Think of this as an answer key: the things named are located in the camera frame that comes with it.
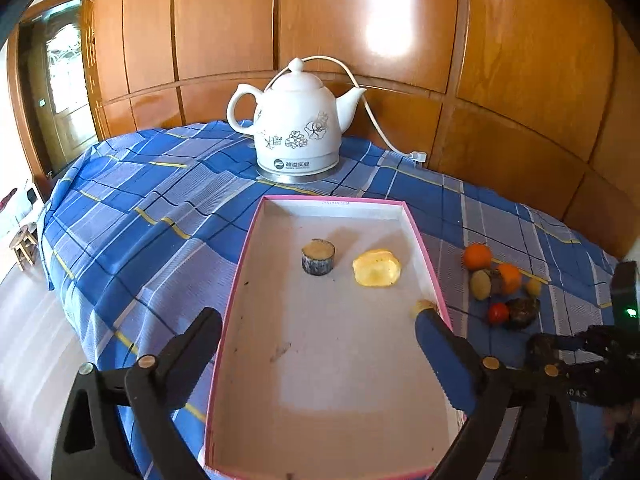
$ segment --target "white power cord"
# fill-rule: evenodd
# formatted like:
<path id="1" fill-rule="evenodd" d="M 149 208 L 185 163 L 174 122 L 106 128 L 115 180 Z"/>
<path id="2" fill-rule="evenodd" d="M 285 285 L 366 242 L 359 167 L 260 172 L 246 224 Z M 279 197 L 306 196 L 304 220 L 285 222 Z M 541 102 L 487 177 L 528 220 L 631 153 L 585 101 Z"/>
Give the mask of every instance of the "white power cord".
<path id="1" fill-rule="evenodd" d="M 335 64 L 340 65 L 342 67 L 342 69 L 347 73 L 349 78 L 351 79 L 351 82 L 353 83 L 353 85 L 356 88 L 361 88 L 360 85 L 358 84 L 358 82 L 356 81 L 356 78 L 353 76 L 353 73 L 351 73 L 351 70 L 349 70 L 349 68 L 343 62 L 341 62 L 339 59 L 335 59 L 335 58 L 330 57 L 330 56 L 309 56 L 309 57 L 303 57 L 302 61 L 311 61 L 313 59 L 324 59 L 326 61 L 333 61 Z M 280 70 L 276 74 L 276 76 L 271 81 L 269 81 L 269 84 L 266 86 L 265 90 L 268 90 L 269 88 L 271 88 L 271 85 L 273 84 L 273 82 L 276 81 L 276 79 L 279 78 L 282 74 L 284 74 L 287 70 L 288 70 L 288 68 L 283 68 L 282 70 Z M 406 158 L 410 158 L 414 162 L 425 162 L 427 160 L 427 154 L 425 152 L 403 153 L 400 150 L 398 150 L 391 143 L 391 141 L 386 138 L 385 133 L 382 131 L 382 128 L 380 128 L 380 125 L 378 124 L 378 121 L 373 116 L 373 112 L 371 111 L 371 108 L 369 107 L 369 103 L 367 102 L 367 98 L 364 97 L 364 95 L 363 95 L 361 97 L 361 99 L 362 99 L 362 102 L 364 103 L 364 109 L 367 111 L 367 114 L 369 114 L 369 118 L 371 119 L 371 122 L 373 123 L 373 126 L 378 131 L 378 133 L 380 134 L 380 137 L 382 137 L 382 140 L 385 141 L 385 144 L 389 147 L 389 149 L 392 152 L 397 153 L 398 155 L 401 155 L 401 156 L 405 156 Z"/>

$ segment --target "kettle base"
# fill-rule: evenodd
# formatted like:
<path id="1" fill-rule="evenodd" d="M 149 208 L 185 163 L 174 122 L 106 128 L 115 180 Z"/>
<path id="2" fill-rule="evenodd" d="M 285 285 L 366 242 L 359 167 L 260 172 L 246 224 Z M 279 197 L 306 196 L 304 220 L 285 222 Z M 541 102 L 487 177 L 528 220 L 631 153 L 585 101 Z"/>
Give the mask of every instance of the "kettle base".
<path id="1" fill-rule="evenodd" d="M 308 184 L 309 182 L 317 182 L 332 176 L 337 173 L 342 167 L 342 160 L 328 170 L 321 171 L 312 175 L 296 175 L 290 173 L 280 173 L 279 171 L 265 170 L 263 167 L 258 166 L 258 174 L 264 179 L 270 182 L 276 182 L 277 184 Z"/>

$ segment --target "floral pattern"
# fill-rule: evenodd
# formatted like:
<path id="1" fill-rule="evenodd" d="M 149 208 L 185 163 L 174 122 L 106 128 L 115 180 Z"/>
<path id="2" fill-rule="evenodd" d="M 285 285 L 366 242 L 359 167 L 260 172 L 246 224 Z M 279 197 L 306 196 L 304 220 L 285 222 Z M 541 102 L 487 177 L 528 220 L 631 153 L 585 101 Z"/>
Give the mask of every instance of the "floral pattern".
<path id="1" fill-rule="evenodd" d="M 329 115 L 326 112 L 318 112 L 318 116 L 309 121 L 305 126 L 305 131 L 309 139 L 322 139 L 328 129 L 326 125 L 328 120 Z"/>
<path id="2" fill-rule="evenodd" d="M 294 150 L 295 148 L 303 148 L 308 143 L 304 134 L 301 134 L 299 130 L 293 130 L 289 137 L 284 141 L 284 145 Z"/>
<path id="3" fill-rule="evenodd" d="M 264 137 L 267 143 L 267 149 L 272 150 L 274 146 L 279 146 L 282 143 L 282 137 L 274 135 L 273 137 Z"/>

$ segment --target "kettle handle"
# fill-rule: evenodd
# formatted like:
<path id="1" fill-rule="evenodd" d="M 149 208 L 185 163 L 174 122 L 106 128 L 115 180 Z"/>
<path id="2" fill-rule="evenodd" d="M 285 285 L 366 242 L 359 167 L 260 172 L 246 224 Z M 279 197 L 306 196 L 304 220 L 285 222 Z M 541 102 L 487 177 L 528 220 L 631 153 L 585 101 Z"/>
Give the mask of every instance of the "kettle handle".
<path id="1" fill-rule="evenodd" d="M 236 89 L 236 92 L 231 96 L 231 101 L 229 101 L 229 104 L 226 107 L 226 122 L 228 122 L 229 126 L 239 134 L 255 135 L 256 131 L 254 124 L 244 127 L 240 126 L 238 121 L 236 121 L 236 105 L 238 104 L 239 99 L 245 94 L 252 94 L 255 97 L 255 102 L 257 104 L 262 92 L 251 85 L 240 83 L 238 85 L 238 89 Z"/>

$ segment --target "electric kettle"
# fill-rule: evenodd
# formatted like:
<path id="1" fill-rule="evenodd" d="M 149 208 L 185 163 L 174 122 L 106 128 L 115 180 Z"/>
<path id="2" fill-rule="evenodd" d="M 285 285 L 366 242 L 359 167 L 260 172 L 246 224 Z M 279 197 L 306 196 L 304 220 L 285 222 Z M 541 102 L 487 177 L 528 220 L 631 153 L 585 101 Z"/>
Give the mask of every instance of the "electric kettle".
<path id="1" fill-rule="evenodd" d="M 226 108 L 226 120 L 241 134 L 255 137 L 262 170 L 279 176 L 324 173 L 340 160 L 342 134 L 350 126 L 364 88 L 352 88 L 337 99 L 315 75 L 304 72 L 300 58 L 290 73 L 279 76 L 265 91 L 239 84 Z M 243 127 L 235 117 L 236 104 L 245 94 L 255 97 L 254 124 Z"/>

